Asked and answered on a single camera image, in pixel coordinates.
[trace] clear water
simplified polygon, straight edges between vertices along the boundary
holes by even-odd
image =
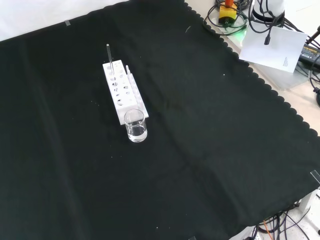
[[[148,131],[144,126],[131,127],[128,130],[128,137],[134,143],[140,143],[147,138]]]

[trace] paper sheet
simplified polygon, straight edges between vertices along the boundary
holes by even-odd
[[[254,29],[262,31],[266,26],[252,23]],[[250,27],[242,42],[239,58],[248,62],[293,73],[307,34],[285,28],[273,27],[269,45],[265,45],[268,32],[255,33]]]

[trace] electronic device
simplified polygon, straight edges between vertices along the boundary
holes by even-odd
[[[234,0],[225,0],[219,8],[219,20],[218,23],[223,26],[230,26],[235,23],[237,19],[237,5],[234,4]]]
[[[299,61],[311,67],[319,55],[319,49],[305,44],[302,48]],[[318,59],[313,66],[320,70],[320,59]]]

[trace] white paper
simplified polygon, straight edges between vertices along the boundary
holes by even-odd
[[[0,41],[128,0],[0,0]]]
[[[266,29],[264,24],[252,23],[254,29]],[[265,33],[255,33],[248,27],[239,58],[248,62],[293,73],[300,53],[307,39],[307,34],[288,29],[273,27],[269,45],[265,45]]]

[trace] tape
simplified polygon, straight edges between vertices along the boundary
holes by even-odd
[[[310,174],[315,178],[315,180],[318,181],[318,183],[320,184],[320,175],[316,170],[313,170],[312,172],[310,172]]]

